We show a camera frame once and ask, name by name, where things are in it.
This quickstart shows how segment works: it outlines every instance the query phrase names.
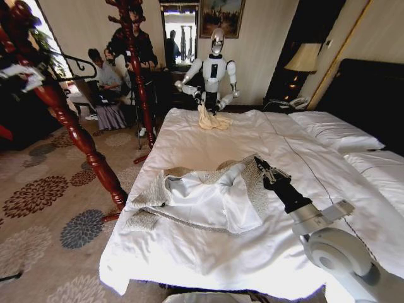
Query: lamp shade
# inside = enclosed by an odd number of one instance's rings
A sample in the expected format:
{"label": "lamp shade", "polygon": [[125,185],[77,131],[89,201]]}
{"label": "lamp shade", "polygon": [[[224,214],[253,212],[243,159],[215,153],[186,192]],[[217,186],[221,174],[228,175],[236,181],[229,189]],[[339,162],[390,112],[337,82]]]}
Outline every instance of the lamp shade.
{"label": "lamp shade", "polygon": [[291,69],[292,71],[316,71],[317,55],[320,47],[320,43],[303,43],[292,60],[285,66],[285,69]]}

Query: table lamp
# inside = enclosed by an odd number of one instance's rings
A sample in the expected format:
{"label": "table lamp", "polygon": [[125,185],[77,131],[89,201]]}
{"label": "table lamp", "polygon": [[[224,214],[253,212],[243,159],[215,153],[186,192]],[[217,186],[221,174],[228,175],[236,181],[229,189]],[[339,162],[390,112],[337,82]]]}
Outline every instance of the table lamp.
{"label": "table lamp", "polygon": [[299,94],[309,73],[317,70],[317,56],[320,47],[320,43],[303,43],[292,60],[284,67],[285,69],[296,71],[293,80],[287,84],[288,92],[283,97],[284,100],[290,101],[291,98],[295,98]]}

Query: window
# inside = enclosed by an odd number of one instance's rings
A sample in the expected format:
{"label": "window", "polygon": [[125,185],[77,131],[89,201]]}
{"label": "window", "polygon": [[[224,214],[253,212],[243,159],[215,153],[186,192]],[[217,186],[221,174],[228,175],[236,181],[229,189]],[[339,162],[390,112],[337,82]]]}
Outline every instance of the window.
{"label": "window", "polygon": [[[41,21],[41,25],[36,26],[36,31],[32,33],[35,41],[38,44],[47,44],[48,48],[52,52],[58,52],[61,54],[61,49],[57,44],[55,37],[53,36],[52,31],[50,30],[48,23],[45,17],[42,14],[41,9],[39,8],[36,0],[24,0],[32,10],[32,14],[39,18]],[[62,78],[70,78],[72,77],[68,63],[62,56],[52,55],[51,65],[53,72],[57,73]]]}
{"label": "window", "polygon": [[198,46],[198,4],[162,3],[161,8],[167,67],[171,70],[189,67],[196,58]]}

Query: carved wooden post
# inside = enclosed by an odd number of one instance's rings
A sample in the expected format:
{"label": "carved wooden post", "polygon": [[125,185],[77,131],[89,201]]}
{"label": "carved wooden post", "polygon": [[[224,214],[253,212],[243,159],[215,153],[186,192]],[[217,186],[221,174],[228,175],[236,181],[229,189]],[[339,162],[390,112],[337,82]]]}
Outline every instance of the carved wooden post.
{"label": "carved wooden post", "polygon": [[35,89],[35,93],[52,107],[57,120],[66,127],[77,148],[86,154],[87,162],[92,166],[101,184],[111,193],[112,200],[118,209],[122,210],[128,195],[122,189],[105,157],[95,148],[93,138],[80,126],[76,114],[68,108],[66,97],[60,86],[56,83],[56,87],[54,84],[40,86]]}
{"label": "carved wooden post", "polygon": [[[29,6],[23,1],[16,1],[11,10],[2,10],[0,17],[0,43],[5,46],[10,58],[16,59],[21,65],[40,65],[46,56],[33,48],[28,41],[28,29],[32,25],[33,19]],[[35,93],[52,107],[58,121],[68,130],[73,143],[86,154],[87,162],[92,166],[104,188],[111,193],[113,202],[118,209],[122,210],[128,195],[105,161],[105,157],[96,150],[93,138],[80,126],[75,113],[69,109],[59,83],[47,71],[44,71],[43,74],[45,76],[44,85],[35,88]]]}
{"label": "carved wooden post", "polygon": [[[148,144],[150,148],[153,148],[154,142],[155,142],[155,136],[153,133],[153,124],[152,124],[152,119],[150,117],[150,112],[149,108],[147,105],[147,96],[146,96],[146,88],[145,84],[143,83],[143,80],[141,78],[141,64],[139,61],[139,57],[136,52],[136,46],[134,44],[134,35],[133,35],[133,26],[132,26],[132,21],[131,17],[129,15],[129,2],[132,2],[133,4],[141,4],[140,0],[105,0],[105,2],[109,5],[116,6],[119,10],[119,16],[121,17],[120,20],[117,18],[109,16],[108,19],[109,21],[115,22],[115,23],[120,23],[122,25],[122,29],[124,30],[124,33],[126,35],[126,43],[128,45],[129,52],[131,53],[131,64],[133,71],[136,75],[136,84],[138,85],[138,92],[140,96],[140,101],[141,101],[141,107],[143,109],[143,121],[145,123],[145,128],[147,130],[147,139],[148,139]],[[145,157],[139,158],[135,160],[135,163],[137,160],[144,160]]]}

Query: beige wall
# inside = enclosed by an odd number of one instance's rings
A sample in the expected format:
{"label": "beige wall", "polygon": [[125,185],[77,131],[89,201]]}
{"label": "beige wall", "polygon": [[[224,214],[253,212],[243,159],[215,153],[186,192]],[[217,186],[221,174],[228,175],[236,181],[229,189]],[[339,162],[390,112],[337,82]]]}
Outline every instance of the beige wall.
{"label": "beige wall", "polygon": [[[237,87],[241,96],[235,104],[262,104],[275,70],[283,43],[299,0],[246,0],[238,39],[226,40],[223,55],[237,64]],[[39,0],[51,28],[66,54],[88,59],[91,47],[103,51],[117,24],[107,20],[118,16],[117,9],[103,0]],[[165,64],[163,30],[158,0],[143,1],[146,21],[142,29],[149,33],[159,63]],[[198,57],[210,52],[210,39],[198,40]],[[124,69],[123,59],[117,65]],[[73,71],[81,74],[75,64]],[[230,91],[228,77],[220,88]]]}
{"label": "beige wall", "polygon": [[[321,51],[319,69],[316,74],[308,77],[300,93],[302,96],[311,97],[313,95],[366,3],[367,0],[347,0],[328,37],[328,40],[333,39],[333,44],[330,49]],[[352,58],[404,63],[403,16],[404,1],[373,0],[362,21],[353,32],[346,48],[341,53],[339,61],[344,58]],[[339,62],[331,71],[316,98],[312,100],[312,105],[317,104],[323,96],[338,69],[338,65]]]}
{"label": "beige wall", "polygon": [[[119,17],[117,8],[103,0],[39,0],[61,49],[66,54],[87,59],[91,47],[102,52],[119,25],[108,21],[108,15]],[[150,35],[159,64],[165,64],[163,28],[158,0],[143,2],[146,21],[142,30]],[[80,71],[70,64],[73,71]],[[124,67],[121,56],[117,65]]]}
{"label": "beige wall", "polygon": [[[237,88],[241,96],[233,104],[262,104],[275,70],[298,0],[246,0],[238,39],[227,39],[222,51],[237,65]],[[198,40],[198,57],[210,52],[210,39]],[[220,85],[229,93],[229,77]]]}

